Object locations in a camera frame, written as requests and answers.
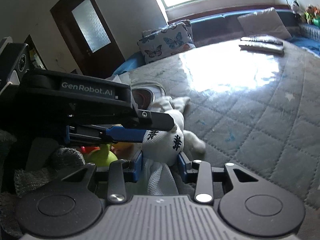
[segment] green plush toy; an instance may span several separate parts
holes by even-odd
[[[86,158],[87,163],[95,163],[98,167],[109,166],[111,162],[118,160],[117,156],[110,151],[110,144],[101,144],[100,149],[93,150]]]

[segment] sofa backrest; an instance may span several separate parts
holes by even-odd
[[[259,10],[236,11],[191,20],[193,40],[196,47],[237,39],[245,36],[238,17]],[[299,34],[299,25],[291,10],[277,9],[284,26],[291,34]]]

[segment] window sill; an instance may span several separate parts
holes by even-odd
[[[198,0],[166,9],[168,20],[176,20],[207,11],[252,5],[275,5],[275,0]]]

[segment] sofa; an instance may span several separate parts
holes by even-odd
[[[245,33],[238,17],[255,11],[261,10],[235,11],[191,20],[194,45],[201,47],[244,37]],[[320,55],[320,29],[314,25],[299,24],[289,9],[277,9],[276,11],[292,36],[287,41]],[[141,52],[136,52],[113,74],[120,75],[143,65],[145,65],[143,55]]]

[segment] brown wooden door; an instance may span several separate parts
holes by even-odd
[[[94,0],[60,0],[51,14],[84,75],[107,78],[124,62]]]

